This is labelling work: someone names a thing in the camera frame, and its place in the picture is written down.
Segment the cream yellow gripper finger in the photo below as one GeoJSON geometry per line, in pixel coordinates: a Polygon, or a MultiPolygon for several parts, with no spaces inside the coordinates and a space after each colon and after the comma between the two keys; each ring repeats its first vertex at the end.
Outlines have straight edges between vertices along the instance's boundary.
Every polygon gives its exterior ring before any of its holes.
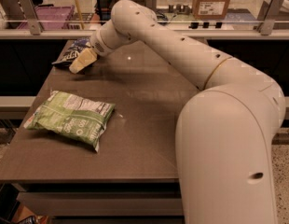
{"type": "Polygon", "coordinates": [[[84,68],[94,63],[97,60],[97,54],[92,48],[84,49],[76,59],[69,66],[69,70],[73,74],[77,74],[82,71],[84,68]]]}

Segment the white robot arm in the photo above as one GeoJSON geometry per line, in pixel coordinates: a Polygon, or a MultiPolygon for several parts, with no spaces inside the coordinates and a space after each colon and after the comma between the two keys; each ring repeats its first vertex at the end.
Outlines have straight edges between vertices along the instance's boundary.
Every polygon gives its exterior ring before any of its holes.
{"type": "Polygon", "coordinates": [[[278,83],[230,55],[158,24],[130,0],[70,66],[144,42],[199,89],[176,124],[175,153],[186,224],[278,224],[271,143],[285,116],[278,83]]]}

